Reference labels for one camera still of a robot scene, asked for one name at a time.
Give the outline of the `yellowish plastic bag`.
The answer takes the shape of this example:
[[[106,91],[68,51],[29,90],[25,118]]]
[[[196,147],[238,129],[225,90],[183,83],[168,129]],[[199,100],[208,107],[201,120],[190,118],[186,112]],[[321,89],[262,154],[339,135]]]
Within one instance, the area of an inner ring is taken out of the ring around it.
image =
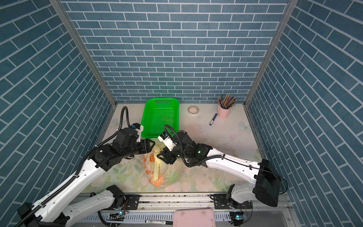
[[[160,177],[164,179],[164,187],[159,188],[166,188],[176,183],[180,179],[180,171],[182,168],[182,164],[179,161],[168,165],[157,157],[157,154],[162,152],[164,148],[166,146],[157,141],[152,151],[142,157],[143,173],[148,181],[156,181]]]

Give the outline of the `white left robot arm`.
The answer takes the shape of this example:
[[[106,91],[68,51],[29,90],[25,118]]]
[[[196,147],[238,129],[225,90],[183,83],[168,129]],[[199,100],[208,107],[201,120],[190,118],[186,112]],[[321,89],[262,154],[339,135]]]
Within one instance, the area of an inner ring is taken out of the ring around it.
[[[71,202],[94,180],[123,159],[132,159],[152,151],[155,142],[142,139],[143,126],[127,124],[89,151],[77,170],[64,182],[34,203],[18,208],[21,218],[18,227],[70,227],[79,220],[103,209],[124,211],[125,193],[117,186],[107,187],[101,193],[81,202]]]

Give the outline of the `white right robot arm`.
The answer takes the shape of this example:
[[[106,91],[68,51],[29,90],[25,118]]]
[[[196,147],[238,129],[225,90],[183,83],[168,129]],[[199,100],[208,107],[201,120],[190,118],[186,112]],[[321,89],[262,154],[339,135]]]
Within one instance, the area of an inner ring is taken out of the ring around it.
[[[189,168],[214,168],[243,179],[243,184],[230,185],[226,196],[230,203],[242,204],[256,199],[270,207],[278,206],[284,179],[269,160],[256,162],[227,155],[210,145],[194,142],[186,132],[175,131],[169,125],[164,126],[158,140],[165,148],[157,157],[166,164],[172,165],[181,159]]]

